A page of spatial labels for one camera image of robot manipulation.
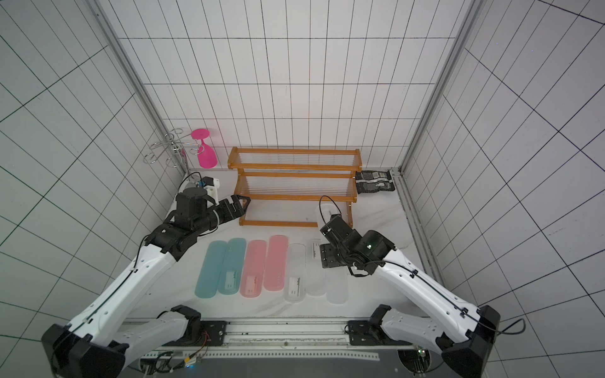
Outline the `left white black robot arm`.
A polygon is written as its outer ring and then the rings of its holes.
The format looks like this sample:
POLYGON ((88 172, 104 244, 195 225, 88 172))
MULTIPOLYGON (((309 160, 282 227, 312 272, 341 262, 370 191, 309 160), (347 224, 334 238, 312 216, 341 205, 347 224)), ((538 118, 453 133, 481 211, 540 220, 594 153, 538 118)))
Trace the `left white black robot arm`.
POLYGON ((209 337, 198 311, 179 305, 146 324, 120 329, 151 286, 220 225, 243 217, 251 199, 218 199, 215 187, 189 187, 176 209, 142 239, 135 259, 97 299, 68 324, 53 324, 41 343, 56 377, 117 377, 136 359, 167 343, 196 346, 209 337))

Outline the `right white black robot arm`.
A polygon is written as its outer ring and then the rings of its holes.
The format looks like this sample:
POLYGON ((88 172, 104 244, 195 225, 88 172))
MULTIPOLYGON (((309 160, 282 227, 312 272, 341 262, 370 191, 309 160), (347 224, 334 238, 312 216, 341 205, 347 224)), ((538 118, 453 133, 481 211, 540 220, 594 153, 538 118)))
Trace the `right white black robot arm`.
POLYGON ((417 317, 380 305, 367 321, 348 321, 352 345, 416 346, 439 354, 461 377, 482 376, 496 339, 513 335, 499 329, 500 314, 456 296, 422 272, 381 233, 360 235, 340 214, 320 228, 327 239, 320 247, 325 269, 345 266, 353 277, 376 275, 390 283, 425 312, 417 317))

